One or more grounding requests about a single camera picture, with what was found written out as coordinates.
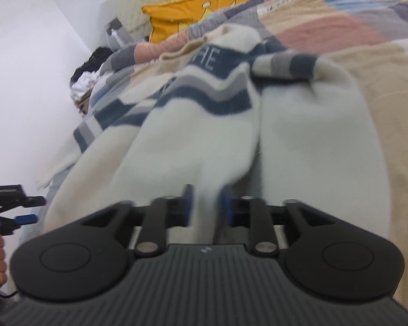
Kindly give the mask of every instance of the bed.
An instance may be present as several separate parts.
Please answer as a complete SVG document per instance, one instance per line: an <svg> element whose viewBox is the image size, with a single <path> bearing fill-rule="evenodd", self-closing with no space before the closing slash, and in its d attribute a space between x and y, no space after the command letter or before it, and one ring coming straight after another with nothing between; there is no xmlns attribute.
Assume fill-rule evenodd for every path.
<svg viewBox="0 0 408 326"><path fill-rule="evenodd" d="M392 240L408 309L408 0L249 0L128 44L100 73L87 117L39 175L49 208L23 239L191 183L192 228L170 241L202 243L222 185L249 177L244 193Z"/></svg>

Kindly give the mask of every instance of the metal screw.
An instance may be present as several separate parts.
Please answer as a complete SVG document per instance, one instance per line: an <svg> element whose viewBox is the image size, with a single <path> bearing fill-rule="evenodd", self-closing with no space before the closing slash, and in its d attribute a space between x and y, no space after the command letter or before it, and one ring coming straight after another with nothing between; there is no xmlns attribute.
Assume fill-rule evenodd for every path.
<svg viewBox="0 0 408 326"><path fill-rule="evenodd" d="M254 248L258 252L269 254L270 252L274 252L277 249L277 246L270 241L260 241L259 243L255 244Z"/></svg>
<svg viewBox="0 0 408 326"><path fill-rule="evenodd" d="M136 249L138 249L140 252L143 252L143 253L154 252L158 248L159 248L159 245L157 245L153 241L144 241L143 243L139 243L136 246Z"/></svg>

